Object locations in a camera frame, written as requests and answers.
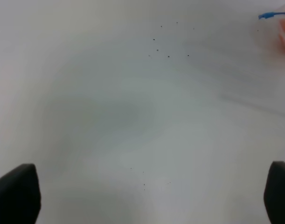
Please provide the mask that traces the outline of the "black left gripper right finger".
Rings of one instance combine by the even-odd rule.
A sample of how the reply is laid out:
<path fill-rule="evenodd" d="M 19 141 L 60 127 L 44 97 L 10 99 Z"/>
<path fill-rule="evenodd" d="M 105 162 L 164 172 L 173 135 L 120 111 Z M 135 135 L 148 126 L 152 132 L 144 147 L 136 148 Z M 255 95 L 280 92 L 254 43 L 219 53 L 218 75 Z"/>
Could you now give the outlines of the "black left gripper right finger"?
<path fill-rule="evenodd" d="M 274 161 L 268 172 L 264 205 L 272 224 L 285 224 L 285 162 Z"/>

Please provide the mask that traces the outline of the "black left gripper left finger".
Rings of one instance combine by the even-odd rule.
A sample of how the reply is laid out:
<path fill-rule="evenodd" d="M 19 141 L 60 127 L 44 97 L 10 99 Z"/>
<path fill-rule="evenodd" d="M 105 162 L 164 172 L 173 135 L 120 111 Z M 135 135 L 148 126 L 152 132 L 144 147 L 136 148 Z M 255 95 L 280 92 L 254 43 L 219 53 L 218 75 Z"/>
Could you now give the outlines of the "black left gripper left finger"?
<path fill-rule="evenodd" d="M 34 164 L 21 164 L 0 178 L 0 224 L 34 224 L 41 192 Z"/>

